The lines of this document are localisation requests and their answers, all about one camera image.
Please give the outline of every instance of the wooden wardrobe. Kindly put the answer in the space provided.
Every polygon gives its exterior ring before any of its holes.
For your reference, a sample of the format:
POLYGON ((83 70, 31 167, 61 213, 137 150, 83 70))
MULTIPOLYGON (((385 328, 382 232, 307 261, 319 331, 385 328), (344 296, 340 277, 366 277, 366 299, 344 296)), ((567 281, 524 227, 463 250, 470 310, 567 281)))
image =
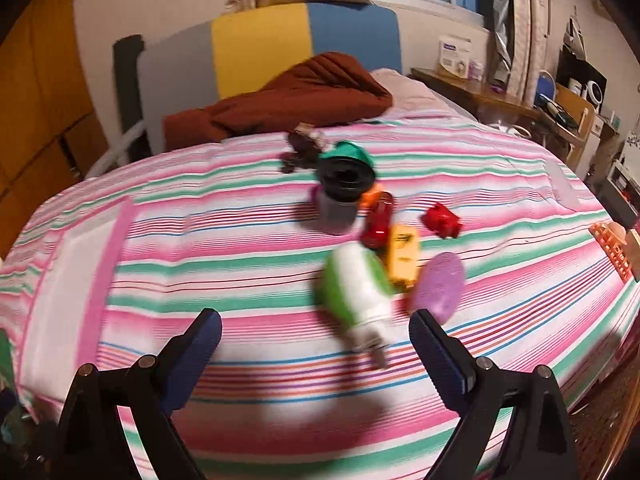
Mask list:
POLYGON ((0 44, 0 257, 47 198, 107 150, 84 81, 73 0, 31 0, 0 44))

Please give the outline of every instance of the brown blanket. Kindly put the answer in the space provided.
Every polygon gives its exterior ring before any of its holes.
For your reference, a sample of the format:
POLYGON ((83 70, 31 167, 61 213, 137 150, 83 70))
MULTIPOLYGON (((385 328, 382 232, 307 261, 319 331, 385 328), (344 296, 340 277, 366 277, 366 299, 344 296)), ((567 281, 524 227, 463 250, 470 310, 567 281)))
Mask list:
POLYGON ((164 138, 167 151, 176 150, 227 137, 291 131, 300 123, 351 123, 382 115, 391 105, 391 94, 354 57, 325 52, 257 92, 168 116, 164 138))

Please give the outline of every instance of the window sill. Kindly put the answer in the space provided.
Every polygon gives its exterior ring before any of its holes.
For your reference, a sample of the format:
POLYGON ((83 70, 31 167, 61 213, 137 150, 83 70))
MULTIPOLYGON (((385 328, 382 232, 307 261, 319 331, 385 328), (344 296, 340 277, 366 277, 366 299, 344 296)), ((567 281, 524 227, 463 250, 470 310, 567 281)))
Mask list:
POLYGON ((447 18, 454 22, 464 23, 479 30, 487 30, 484 27, 484 16, 471 10, 457 7, 440 0, 371 0, 374 4, 382 6, 400 7, 401 9, 416 10, 433 16, 447 18))

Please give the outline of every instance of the blue gripper pad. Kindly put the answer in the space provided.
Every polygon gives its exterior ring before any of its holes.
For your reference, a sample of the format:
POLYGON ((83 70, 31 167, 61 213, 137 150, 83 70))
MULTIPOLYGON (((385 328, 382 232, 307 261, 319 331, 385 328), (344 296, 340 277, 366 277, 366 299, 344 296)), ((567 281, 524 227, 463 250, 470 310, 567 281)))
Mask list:
POLYGON ((459 339, 449 337, 428 310, 414 312, 409 339, 447 409, 463 416, 466 394, 476 382, 473 357, 459 339))
POLYGON ((170 366, 160 370, 164 386, 161 407, 167 416, 187 403, 221 338, 220 314, 206 308, 183 335, 173 337, 162 349, 158 360, 164 360, 170 366))

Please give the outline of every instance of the pink pillow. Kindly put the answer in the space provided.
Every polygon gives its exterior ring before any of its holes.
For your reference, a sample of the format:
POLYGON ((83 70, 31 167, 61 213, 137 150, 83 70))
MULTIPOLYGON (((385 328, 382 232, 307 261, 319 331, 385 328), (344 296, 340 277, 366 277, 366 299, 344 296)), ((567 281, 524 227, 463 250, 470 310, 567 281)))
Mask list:
POLYGON ((452 112, 444 101, 420 81, 409 79, 390 68, 370 72, 373 79, 386 88, 394 98, 394 105, 384 115, 398 115, 413 110, 445 110, 452 112))

